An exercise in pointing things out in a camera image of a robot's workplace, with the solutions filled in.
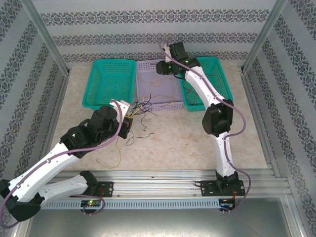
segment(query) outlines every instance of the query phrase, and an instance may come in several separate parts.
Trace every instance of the green basket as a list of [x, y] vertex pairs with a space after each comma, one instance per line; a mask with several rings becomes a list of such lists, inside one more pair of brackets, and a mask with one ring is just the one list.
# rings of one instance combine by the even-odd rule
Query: green basket
[[[197, 60], [201, 63], [204, 73], [208, 80], [212, 83], [215, 89], [220, 93], [226, 100], [233, 100], [233, 96], [229, 86], [227, 84], [221, 64], [216, 57], [197, 57]], [[196, 91], [193, 87], [185, 80], [179, 80], [184, 105], [187, 107], [189, 112], [203, 111], [205, 106], [201, 98], [196, 95]]]
[[98, 110], [111, 99], [132, 103], [136, 62], [128, 59], [98, 59], [93, 62], [82, 105]]

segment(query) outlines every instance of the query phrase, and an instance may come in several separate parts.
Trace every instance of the marble surface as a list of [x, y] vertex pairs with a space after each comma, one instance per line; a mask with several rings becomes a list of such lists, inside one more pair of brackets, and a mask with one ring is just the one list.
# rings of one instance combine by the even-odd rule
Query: marble surface
[[[228, 84], [234, 97], [234, 105], [239, 108], [247, 120], [246, 131], [231, 138], [234, 163], [238, 168], [266, 168], [266, 161], [248, 101], [243, 89], [236, 64], [222, 65]], [[55, 130], [53, 145], [73, 126], [90, 118], [93, 111], [81, 105], [90, 67], [73, 67], [62, 109]], [[202, 112], [188, 112], [186, 108], [157, 111], [157, 116], [147, 113], [141, 125], [143, 115], [134, 116], [132, 130], [135, 138], [131, 146], [128, 139], [118, 139], [109, 146], [86, 154], [80, 161], [67, 167], [67, 170], [108, 170], [121, 162], [114, 170], [175, 170], [175, 169], [215, 169], [216, 156], [213, 141], [201, 124]], [[234, 113], [231, 132], [242, 128], [242, 119]]]

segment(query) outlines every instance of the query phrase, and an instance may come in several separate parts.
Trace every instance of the plastic basket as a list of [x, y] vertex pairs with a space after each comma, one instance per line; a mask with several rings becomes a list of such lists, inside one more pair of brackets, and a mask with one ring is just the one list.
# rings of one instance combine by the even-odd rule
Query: plastic basket
[[98, 59], [93, 62], [82, 105], [93, 110], [111, 99], [132, 103], [136, 62], [127, 59]]
[[182, 108], [183, 99], [178, 79], [172, 75], [159, 75], [156, 72], [159, 61], [161, 59], [137, 62], [138, 101], [148, 101], [150, 98], [150, 108], [153, 111]]
[[[212, 83], [215, 89], [226, 100], [233, 100], [233, 96], [229, 86], [227, 84], [221, 64], [216, 57], [197, 57], [197, 60], [201, 63], [201, 66], [206, 74], [208, 80]], [[182, 91], [182, 97], [184, 105], [189, 112], [203, 111], [205, 106], [198, 95], [195, 94], [193, 87], [185, 80], [180, 80], [180, 86]]]

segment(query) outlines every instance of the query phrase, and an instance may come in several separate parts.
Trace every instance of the lavender plastic basket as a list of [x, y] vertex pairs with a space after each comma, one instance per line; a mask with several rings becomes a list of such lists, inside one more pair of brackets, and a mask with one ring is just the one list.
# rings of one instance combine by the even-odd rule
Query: lavender plastic basket
[[180, 109], [183, 106], [181, 87], [177, 78], [172, 75], [159, 75], [156, 64], [161, 61], [138, 61], [136, 73], [137, 99], [152, 104], [153, 111]]

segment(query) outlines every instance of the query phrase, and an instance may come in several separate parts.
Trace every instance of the striped wall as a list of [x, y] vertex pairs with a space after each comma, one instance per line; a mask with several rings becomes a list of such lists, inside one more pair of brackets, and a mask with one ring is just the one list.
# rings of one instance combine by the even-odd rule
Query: striped wall
[[64, 75], [21, 2], [0, 0], [0, 11], [0, 179], [10, 180], [41, 157]]
[[316, 236], [316, 0], [289, 0], [248, 76], [281, 174]]
[[242, 64], [276, 0], [35, 0], [69, 67], [98, 58], [160, 59], [157, 42]]

